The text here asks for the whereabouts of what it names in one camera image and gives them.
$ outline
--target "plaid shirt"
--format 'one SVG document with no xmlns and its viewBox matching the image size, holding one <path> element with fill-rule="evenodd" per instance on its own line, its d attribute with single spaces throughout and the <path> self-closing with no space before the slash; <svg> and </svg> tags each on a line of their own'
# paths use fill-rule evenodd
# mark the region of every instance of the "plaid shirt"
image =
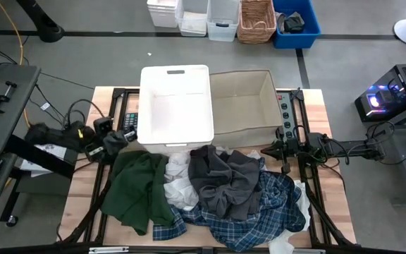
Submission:
<svg viewBox="0 0 406 254">
<path fill-rule="evenodd" d="M 153 226 L 153 240 L 169 240 L 184 234 L 185 223 L 208 226 L 212 236 L 231 250 L 240 252 L 267 243 L 285 229 L 298 232 L 305 225 L 305 218 L 295 202 L 300 198 L 299 188 L 286 175 L 262 171 L 259 186 L 263 193 L 259 212 L 249 214 L 247 220 L 220 219 L 198 203 L 189 212 L 171 205 L 175 216 L 173 226 Z"/>
</svg>

